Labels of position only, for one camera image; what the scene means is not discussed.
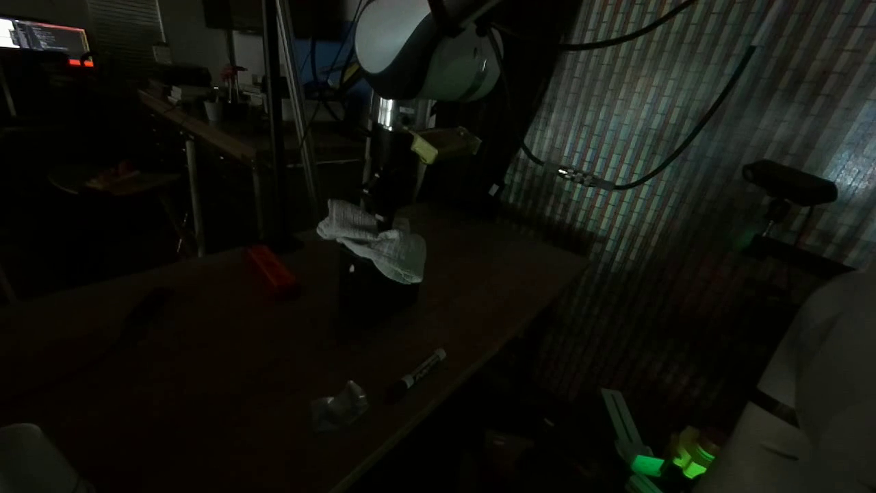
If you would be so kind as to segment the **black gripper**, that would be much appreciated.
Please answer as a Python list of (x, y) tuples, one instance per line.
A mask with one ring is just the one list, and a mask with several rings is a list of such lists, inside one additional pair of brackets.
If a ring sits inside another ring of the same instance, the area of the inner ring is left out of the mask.
[(428, 127), (433, 104), (427, 100), (374, 102), (361, 200), (381, 231), (387, 231), (397, 212), (416, 198), (419, 156), (412, 139)]

